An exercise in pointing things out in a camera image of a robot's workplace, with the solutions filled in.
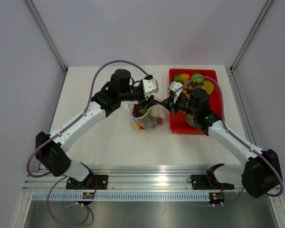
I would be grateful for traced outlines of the yellow mango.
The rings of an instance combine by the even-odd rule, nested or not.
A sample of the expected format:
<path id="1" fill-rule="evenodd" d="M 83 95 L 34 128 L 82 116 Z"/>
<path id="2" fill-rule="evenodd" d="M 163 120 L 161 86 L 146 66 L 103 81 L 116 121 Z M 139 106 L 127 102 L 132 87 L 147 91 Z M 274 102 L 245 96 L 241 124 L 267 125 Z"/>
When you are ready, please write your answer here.
<path id="1" fill-rule="evenodd" d="M 138 131 L 146 131 L 146 129 L 142 125 L 140 125 L 139 123 L 135 123 L 134 128 Z"/>

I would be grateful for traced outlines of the clear zip top bag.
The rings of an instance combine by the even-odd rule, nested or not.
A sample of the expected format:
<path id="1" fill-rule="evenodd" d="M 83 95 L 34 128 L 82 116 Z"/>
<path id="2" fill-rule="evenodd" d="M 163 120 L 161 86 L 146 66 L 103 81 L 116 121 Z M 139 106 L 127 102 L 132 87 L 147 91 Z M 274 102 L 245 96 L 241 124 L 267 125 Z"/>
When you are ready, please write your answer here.
<path id="1" fill-rule="evenodd" d="M 153 130 L 153 129 L 156 129 L 158 127 L 163 126 L 163 125 L 158 125 L 156 127 L 152 127 L 149 124 L 150 119 L 148 116 L 147 117 L 134 118 L 133 114 L 132 114 L 134 104 L 138 104 L 138 102 L 125 102 L 123 105 L 123 109 L 127 112 L 127 114 L 130 117 L 130 120 L 131 120 L 130 123 L 131 123 L 133 128 L 134 128 L 135 123 L 139 123 L 140 125 L 142 125 L 146 129 L 146 131 Z M 155 105 L 155 107 L 158 109 L 158 116 L 157 117 L 163 118 L 163 124 L 166 123 L 167 111 L 160 105 Z"/>

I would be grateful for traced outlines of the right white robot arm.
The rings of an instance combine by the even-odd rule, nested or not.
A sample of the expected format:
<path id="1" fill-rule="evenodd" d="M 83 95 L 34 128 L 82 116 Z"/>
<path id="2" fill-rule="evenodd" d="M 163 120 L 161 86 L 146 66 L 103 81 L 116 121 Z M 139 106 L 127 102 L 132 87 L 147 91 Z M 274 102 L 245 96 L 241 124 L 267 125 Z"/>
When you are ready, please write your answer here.
<path id="1" fill-rule="evenodd" d="M 194 126 L 223 145 L 244 166 L 241 183 L 254 198 L 262 195 L 278 197 L 284 192 L 278 155 L 272 149 L 263 150 L 245 140 L 229 128 L 223 115 L 211 110 L 205 90 L 195 89 L 191 99 L 170 92 L 168 98 L 159 102 L 170 113 L 182 112 L 193 117 Z"/>

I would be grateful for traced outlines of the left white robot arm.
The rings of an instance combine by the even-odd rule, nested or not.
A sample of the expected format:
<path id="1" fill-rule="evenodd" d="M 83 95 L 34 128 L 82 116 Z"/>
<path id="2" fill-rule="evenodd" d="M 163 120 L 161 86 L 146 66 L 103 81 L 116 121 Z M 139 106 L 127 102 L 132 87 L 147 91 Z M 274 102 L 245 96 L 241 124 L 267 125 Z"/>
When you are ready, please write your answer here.
<path id="1" fill-rule="evenodd" d="M 59 129 L 36 136 L 36 159 L 55 177 L 66 176 L 83 189 L 93 184 L 94 173 L 86 165 L 67 156 L 72 145 L 92 126 L 121 107 L 123 101 L 144 102 L 158 91 L 158 83 L 147 75 L 137 86 L 130 84 L 131 73 L 116 70 L 102 89 L 89 100 L 86 108 Z"/>

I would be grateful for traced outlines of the pink red grape bunch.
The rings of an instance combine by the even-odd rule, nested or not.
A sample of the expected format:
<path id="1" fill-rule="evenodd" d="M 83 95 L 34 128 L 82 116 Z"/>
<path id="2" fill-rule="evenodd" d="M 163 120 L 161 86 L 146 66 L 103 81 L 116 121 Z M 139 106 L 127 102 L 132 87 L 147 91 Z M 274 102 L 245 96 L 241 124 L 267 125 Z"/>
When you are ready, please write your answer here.
<path id="1" fill-rule="evenodd" d="M 149 119 L 150 119 L 149 124 L 152 127 L 156 127 L 158 125 L 163 125 L 163 118 L 150 116 Z"/>

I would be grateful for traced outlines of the dark red grape bunch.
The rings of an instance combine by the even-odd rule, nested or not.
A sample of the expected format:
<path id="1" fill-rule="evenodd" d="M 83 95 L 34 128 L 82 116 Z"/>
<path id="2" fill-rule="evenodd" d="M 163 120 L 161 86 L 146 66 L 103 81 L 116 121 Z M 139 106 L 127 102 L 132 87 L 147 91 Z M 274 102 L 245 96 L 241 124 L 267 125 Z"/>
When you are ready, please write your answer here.
<path id="1" fill-rule="evenodd" d="M 132 114 L 133 114 L 134 118 L 139 118 L 139 117 L 142 116 L 142 113 L 141 113 L 140 110 L 141 110 L 141 108 L 140 108 L 140 106 L 138 104 L 134 104 L 133 105 L 133 112 L 132 112 Z"/>

